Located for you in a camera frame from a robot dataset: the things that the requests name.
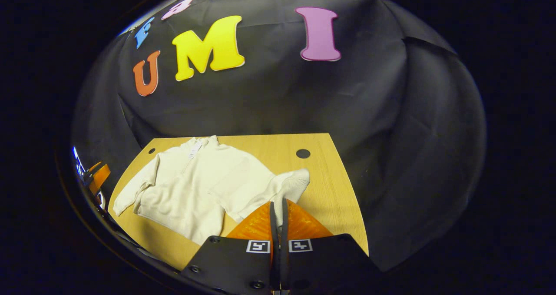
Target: letter m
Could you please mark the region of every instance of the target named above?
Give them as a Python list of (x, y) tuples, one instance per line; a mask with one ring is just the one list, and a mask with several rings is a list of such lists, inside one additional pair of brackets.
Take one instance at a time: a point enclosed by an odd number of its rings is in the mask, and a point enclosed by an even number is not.
[(215, 21), (202, 41), (193, 30), (183, 32), (172, 40), (177, 53), (177, 74), (175, 79), (182, 81), (193, 77), (189, 60), (199, 73), (204, 73), (213, 53), (210, 67), (212, 70), (224, 70), (244, 65), (245, 58), (238, 53), (236, 26), (241, 16), (228, 16)]

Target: purple letter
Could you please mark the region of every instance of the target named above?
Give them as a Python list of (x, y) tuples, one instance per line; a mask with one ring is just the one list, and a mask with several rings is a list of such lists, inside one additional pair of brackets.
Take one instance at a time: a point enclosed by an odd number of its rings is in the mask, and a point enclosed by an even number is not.
[(332, 19), (338, 17), (335, 12), (318, 7), (298, 7), (295, 12), (305, 20), (307, 47), (301, 51), (301, 57), (308, 61), (337, 61), (342, 56), (334, 47)]
[(174, 5), (167, 13), (162, 16), (162, 20), (170, 18), (170, 16), (175, 15), (177, 13), (183, 12), (187, 7), (191, 6), (191, 2), (193, 0), (184, 0), (179, 2), (178, 4)]

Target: table surface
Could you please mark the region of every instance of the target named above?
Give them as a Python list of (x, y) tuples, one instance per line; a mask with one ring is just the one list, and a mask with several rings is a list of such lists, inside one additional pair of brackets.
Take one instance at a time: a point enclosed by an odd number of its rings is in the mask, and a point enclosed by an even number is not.
[[(133, 214), (132, 207), (116, 216), (113, 205), (127, 182), (157, 153), (179, 146), (189, 139), (191, 138), (153, 139), (125, 170), (109, 202), (109, 212), (131, 238), (161, 261), (179, 270), (187, 265), (200, 248), (199, 245), (157, 222)], [(351, 234), (363, 251), (369, 254), (367, 234), (357, 198), (328, 133), (219, 136), (218, 141), (252, 154), (275, 174), (307, 168), (311, 183), (298, 200), (300, 207), (326, 226), (332, 234)], [(310, 151), (311, 155), (304, 159), (297, 157), (296, 152), (300, 149)], [(220, 235), (228, 235), (236, 225), (225, 214)]]

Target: black fabric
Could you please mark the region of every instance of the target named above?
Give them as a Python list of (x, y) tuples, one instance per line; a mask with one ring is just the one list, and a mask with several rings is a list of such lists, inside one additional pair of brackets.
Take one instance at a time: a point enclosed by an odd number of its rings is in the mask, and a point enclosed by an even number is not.
[[(473, 79), (433, 29), (388, 0), (194, 0), (161, 20), (139, 49), (137, 29), (99, 56), (85, 81), (73, 140), (85, 166), (117, 180), (154, 137), (330, 133), (356, 192), (370, 258), (382, 270), (444, 234), (464, 210), (485, 152)], [(301, 6), (338, 14), (337, 62), (305, 61)], [(172, 39), (242, 16), (239, 68), (176, 81)], [(159, 85), (135, 90), (132, 68), (160, 50)], [(149, 80), (145, 65), (145, 80)]]

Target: white sweater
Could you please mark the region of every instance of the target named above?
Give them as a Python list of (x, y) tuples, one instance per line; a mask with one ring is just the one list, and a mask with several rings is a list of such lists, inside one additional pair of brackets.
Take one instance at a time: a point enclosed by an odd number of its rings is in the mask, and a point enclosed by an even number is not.
[(158, 153), (123, 188), (113, 210), (119, 216), (133, 205), (135, 214), (202, 244), (220, 234), (224, 211), (241, 222), (273, 201), (281, 226), (282, 198), (297, 202), (309, 182), (307, 169), (276, 176), (253, 155), (213, 135)]

